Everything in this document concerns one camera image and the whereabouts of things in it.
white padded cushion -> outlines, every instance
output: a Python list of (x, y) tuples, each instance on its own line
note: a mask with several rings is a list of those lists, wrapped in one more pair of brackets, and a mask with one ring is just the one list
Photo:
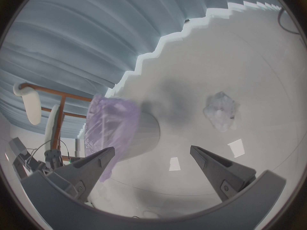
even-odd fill
[[(46, 129), (45, 129), (45, 142), (49, 141), (52, 139), (52, 134), (55, 131), (54, 130), (54, 123), (56, 123), (56, 119), (57, 119), (57, 111), (59, 110), (59, 105), (56, 104), (53, 106), (53, 108), (51, 109), (51, 112), (49, 114), (48, 117), (48, 121), (47, 121), (47, 125), (46, 125)], [(45, 150), (50, 150), (50, 146), (52, 142), (57, 142), (57, 141), (51, 141), (51, 142), (47, 142), (45, 144)]]
[(25, 105), (25, 112), (31, 124), (38, 125), (41, 119), (41, 104), (38, 93), (35, 89), (25, 87), (19, 89), (20, 84), (14, 84), (13, 92), (17, 96), (21, 96)]

white floor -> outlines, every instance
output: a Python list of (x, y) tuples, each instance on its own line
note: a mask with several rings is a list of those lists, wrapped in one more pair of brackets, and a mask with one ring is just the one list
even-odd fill
[[(289, 197), (306, 165), (306, 141), (301, 142), (307, 131), (306, 51), (298, 35), (278, 26), (277, 10), (245, 7), (231, 14), (185, 24), (183, 34), (189, 23), (199, 28), (148, 56), (141, 75), (129, 76), (115, 94), (153, 114), (161, 137), (155, 149), (119, 162), (110, 179), (97, 183), (90, 195), (96, 208), (166, 218), (219, 204), (189, 154), (191, 145), (252, 167), (256, 176), (264, 170), (284, 176), (287, 186), (272, 215)], [(287, 18), (282, 23), (295, 30)], [(236, 125), (224, 133), (203, 114), (219, 91), (240, 104)], [(235, 158), (228, 144), (239, 139), (245, 154)], [(178, 164), (170, 170), (172, 158), (178, 158), (180, 170)]]

crumpled plastic bag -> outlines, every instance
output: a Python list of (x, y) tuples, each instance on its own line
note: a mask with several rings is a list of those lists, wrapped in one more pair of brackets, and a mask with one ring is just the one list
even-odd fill
[(233, 124), (238, 108), (239, 104), (221, 91), (213, 95), (209, 105), (204, 108), (204, 115), (213, 127), (220, 132), (225, 132)]
[(132, 101), (95, 95), (87, 111), (84, 145), (85, 156), (114, 147), (115, 156), (106, 166), (100, 182), (111, 177), (112, 169), (120, 160), (138, 129), (140, 108)]

purple plastic bag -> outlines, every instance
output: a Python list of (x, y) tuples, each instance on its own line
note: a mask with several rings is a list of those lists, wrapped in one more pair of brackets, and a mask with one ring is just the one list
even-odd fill
[(131, 101), (95, 95), (86, 116), (85, 156), (114, 147), (111, 159), (99, 181), (111, 177), (115, 164), (125, 154), (138, 128), (140, 109)]

orange metal frame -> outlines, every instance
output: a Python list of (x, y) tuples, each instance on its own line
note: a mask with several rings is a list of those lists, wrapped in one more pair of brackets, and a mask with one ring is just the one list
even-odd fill
[[(32, 89), (35, 89), (35, 90), (38, 90), (38, 91), (43, 91), (43, 92), (50, 93), (50, 94), (56, 94), (56, 95), (59, 95), (59, 96), (62, 97), (60, 105), (59, 105), (59, 117), (58, 117), (58, 120), (57, 120), (56, 133), (55, 133), (55, 136), (54, 136), (54, 137), (58, 138), (58, 142), (54, 142), (52, 144), (52, 149), (60, 149), (59, 138), (60, 138), (60, 131), (61, 131), (62, 123), (63, 123), (63, 120), (64, 120), (64, 116), (66, 115), (66, 116), (71, 116), (71, 117), (86, 118), (86, 116), (84, 116), (84, 115), (63, 112), (66, 98), (72, 98), (72, 99), (86, 101), (86, 102), (91, 102), (92, 99), (82, 97), (82, 96), (78, 96), (78, 95), (74, 95), (74, 94), (61, 92), (61, 91), (57, 91), (57, 90), (44, 88), (44, 87), (37, 86), (37, 85), (34, 85), (34, 84), (30, 84), (30, 83), (22, 83), (20, 87), (21, 87), (21, 89), (23, 89), (25, 87), (31, 87)], [(49, 108), (42, 107), (41, 109), (43, 111), (46, 111), (46, 112), (51, 112), (51, 109), (49, 109)]]

